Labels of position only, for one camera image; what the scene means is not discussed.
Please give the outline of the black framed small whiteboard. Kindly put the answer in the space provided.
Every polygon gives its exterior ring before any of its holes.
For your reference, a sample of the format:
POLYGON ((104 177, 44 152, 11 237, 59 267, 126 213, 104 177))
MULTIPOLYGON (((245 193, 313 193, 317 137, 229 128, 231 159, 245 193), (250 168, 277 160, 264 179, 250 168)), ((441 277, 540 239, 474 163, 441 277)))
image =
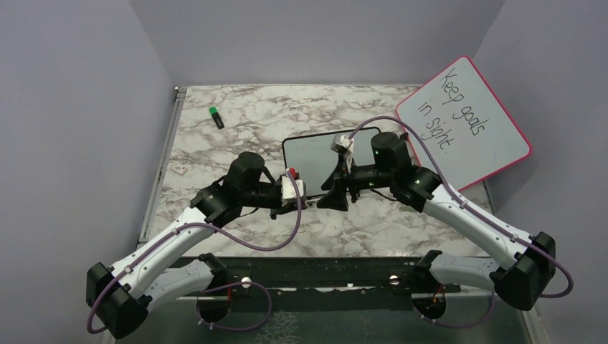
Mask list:
MULTIPOLYGON (((378 127, 361 129, 354 137, 354 162, 356 165, 371 165, 374 154, 371 139, 381 130, 378 127)), ((331 150, 336 135, 349 135, 349 130, 303 135, 286 138, 282 142, 285 167, 294 168, 306 187, 306 197, 316 199, 326 194, 321 189, 323 182, 331 175, 338 162, 338 154, 331 150)))

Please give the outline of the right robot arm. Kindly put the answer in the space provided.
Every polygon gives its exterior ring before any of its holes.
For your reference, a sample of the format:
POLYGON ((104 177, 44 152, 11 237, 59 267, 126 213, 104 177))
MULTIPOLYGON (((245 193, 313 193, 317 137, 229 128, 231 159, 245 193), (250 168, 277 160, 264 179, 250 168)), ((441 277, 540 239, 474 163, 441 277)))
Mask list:
POLYGON ((529 234, 512 227, 454 191, 428 168, 412 163, 405 140, 395 133, 371 139, 374 164, 356 165, 354 141, 337 134, 331 150, 338 162, 323 183, 320 209, 347 211, 361 191, 389 188, 400 203, 431 216, 478 245, 489 259, 430 252, 417 264, 414 283, 430 292, 440 284, 459 284, 494 291, 518 310, 529 311, 556 273, 556 242, 544 232, 529 234))

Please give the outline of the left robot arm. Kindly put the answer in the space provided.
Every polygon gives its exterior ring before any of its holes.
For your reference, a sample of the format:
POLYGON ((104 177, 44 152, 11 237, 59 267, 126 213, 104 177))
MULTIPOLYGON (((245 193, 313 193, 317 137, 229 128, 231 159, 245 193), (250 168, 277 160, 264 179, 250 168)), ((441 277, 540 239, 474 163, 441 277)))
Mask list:
POLYGON ((227 173, 197 192, 181 215, 160 234, 126 257, 105 266, 98 262, 87 271, 85 300, 90 307, 86 329, 90 334, 109 331, 115 339, 130 335, 149 311, 165 301, 196 290, 216 294, 224 288, 225 275, 206 261, 184 268, 170 266, 190 248, 220 233, 244 247, 264 247, 244 242, 224 230, 240 217, 244 207, 269 209, 274 215, 296 212, 298 233, 305 207, 305 183, 287 168, 275 180, 264 159, 253 152, 240 153, 227 173))

